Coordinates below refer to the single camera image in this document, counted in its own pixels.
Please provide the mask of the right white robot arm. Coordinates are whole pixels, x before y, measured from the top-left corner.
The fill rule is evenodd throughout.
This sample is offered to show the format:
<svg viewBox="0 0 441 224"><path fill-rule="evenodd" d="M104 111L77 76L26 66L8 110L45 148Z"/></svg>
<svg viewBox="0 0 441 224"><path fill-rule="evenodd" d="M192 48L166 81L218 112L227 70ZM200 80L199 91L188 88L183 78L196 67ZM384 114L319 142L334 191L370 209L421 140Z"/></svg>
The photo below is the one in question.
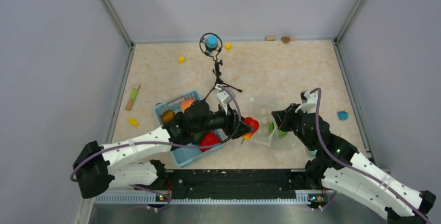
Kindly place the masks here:
<svg viewBox="0 0 441 224"><path fill-rule="evenodd" d="M291 104L271 114L277 127L291 131L315 157L305 165L305 182L321 186L363 204L388 223L430 223L427 216L436 196L417 191L378 168L354 145L330 132L330 125L316 113Z"/></svg>

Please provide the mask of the clear polka dot zip bag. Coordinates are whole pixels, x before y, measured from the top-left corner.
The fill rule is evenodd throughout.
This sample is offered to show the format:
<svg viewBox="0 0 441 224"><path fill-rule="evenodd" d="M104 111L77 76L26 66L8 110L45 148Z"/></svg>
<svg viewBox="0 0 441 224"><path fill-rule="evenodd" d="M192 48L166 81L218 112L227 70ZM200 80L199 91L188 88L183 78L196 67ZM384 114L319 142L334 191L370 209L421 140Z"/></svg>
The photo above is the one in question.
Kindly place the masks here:
<svg viewBox="0 0 441 224"><path fill-rule="evenodd" d="M263 98L250 98L248 116L257 120L260 127L251 137L251 141L270 147L275 150L293 150L297 139L291 132L284 132L276 128L276 121L272 111L278 110L279 105Z"/></svg>

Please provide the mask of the dark green toy avocado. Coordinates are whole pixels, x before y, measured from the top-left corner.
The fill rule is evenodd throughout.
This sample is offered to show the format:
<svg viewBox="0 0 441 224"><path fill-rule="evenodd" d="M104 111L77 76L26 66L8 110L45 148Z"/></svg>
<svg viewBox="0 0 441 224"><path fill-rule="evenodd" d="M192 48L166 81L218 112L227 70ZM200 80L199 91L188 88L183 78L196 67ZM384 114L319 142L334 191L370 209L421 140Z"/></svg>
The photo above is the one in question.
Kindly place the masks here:
<svg viewBox="0 0 441 224"><path fill-rule="evenodd" d="M195 133L195 134L192 136L191 143L194 144L194 145L199 146L200 143L202 142L203 138L204 138L206 135L207 135L207 132L206 132L206 131L203 131L203 132L200 132L200 133Z"/></svg>

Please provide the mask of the red orange toy pepper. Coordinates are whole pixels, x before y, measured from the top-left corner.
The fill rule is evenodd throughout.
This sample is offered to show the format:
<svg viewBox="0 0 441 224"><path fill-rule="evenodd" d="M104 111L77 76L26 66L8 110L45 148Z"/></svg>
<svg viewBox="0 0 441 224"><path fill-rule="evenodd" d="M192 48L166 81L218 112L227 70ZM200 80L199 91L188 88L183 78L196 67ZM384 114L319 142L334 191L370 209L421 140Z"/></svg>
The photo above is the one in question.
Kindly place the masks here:
<svg viewBox="0 0 441 224"><path fill-rule="evenodd" d="M244 123L251 127L251 131L242 136L242 140L249 140L258 131L260 124L252 117L246 117Z"/></svg>

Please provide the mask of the blue perforated plastic basket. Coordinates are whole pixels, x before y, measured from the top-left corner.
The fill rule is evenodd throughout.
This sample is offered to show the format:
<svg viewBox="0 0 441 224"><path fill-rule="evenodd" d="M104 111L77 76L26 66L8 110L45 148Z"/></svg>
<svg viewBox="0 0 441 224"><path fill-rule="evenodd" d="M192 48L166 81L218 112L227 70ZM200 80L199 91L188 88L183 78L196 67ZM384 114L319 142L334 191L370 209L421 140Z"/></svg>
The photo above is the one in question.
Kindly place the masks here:
<svg viewBox="0 0 441 224"><path fill-rule="evenodd" d="M167 101L158 103L154 107L154 112L157 117L157 120L160 125L163 125L163 121L161 120L161 116L163 113L167 110L171 110L174 113L181 112L181 103L185 100L189 99L195 99L195 100L201 100L202 97L200 96L199 92L195 89L189 90L183 94L180 94L172 99L169 99ZM185 167L191 163L193 163L196 160L199 160L213 152L216 152L217 150L220 150L223 148L225 144L221 144L219 146L213 147L205 152L200 151L199 149L190 149L190 148L176 148L174 150L171 150L172 158L175 162L175 164L179 167Z"/></svg>

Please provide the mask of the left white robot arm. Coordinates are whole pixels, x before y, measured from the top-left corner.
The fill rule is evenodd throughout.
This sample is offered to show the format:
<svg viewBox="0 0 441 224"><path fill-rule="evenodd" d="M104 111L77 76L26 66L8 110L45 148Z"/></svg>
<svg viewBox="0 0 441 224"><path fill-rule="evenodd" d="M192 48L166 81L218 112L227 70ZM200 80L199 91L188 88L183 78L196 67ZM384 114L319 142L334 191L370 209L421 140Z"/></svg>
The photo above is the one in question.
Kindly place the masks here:
<svg viewBox="0 0 441 224"><path fill-rule="evenodd" d="M164 164L139 160L172 149L214 149L252 130L238 109L226 105L214 112L207 102L196 100L146 134L113 144L87 143L73 163L70 179L77 183L84 199L121 186L161 189L167 181Z"/></svg>

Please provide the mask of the red toy bell pepper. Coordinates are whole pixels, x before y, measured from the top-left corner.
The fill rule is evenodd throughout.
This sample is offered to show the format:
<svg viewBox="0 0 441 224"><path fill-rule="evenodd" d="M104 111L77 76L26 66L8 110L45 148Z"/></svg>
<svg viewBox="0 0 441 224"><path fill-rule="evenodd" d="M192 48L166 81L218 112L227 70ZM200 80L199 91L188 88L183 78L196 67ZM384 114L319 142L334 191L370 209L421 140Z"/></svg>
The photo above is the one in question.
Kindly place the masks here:
<svg viewBox="0 0 441 224"><path fill-rule="evenodd" d="M205 152L210 149L210 148L202 148L202 147L211 146L219 143L221 143L221 139L214 132L209 132L202 138L199 144L200 151Z"/></svg>

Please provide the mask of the orange toy peach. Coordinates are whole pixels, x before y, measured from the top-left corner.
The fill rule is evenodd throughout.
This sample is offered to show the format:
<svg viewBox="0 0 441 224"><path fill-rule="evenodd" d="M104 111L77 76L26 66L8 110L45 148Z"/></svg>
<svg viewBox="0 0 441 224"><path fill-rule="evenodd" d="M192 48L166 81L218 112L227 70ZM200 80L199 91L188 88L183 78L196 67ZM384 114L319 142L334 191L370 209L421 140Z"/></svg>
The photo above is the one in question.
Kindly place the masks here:
<svg viewBox="0 0 441 224"><path fill-rule="evenodd" d="M185 110L188 109L193 104L193 102L195 102L195 99L193 99L193 98L186 99L186 100L182 101L180 103L181 111L185 112Z"/></svg>

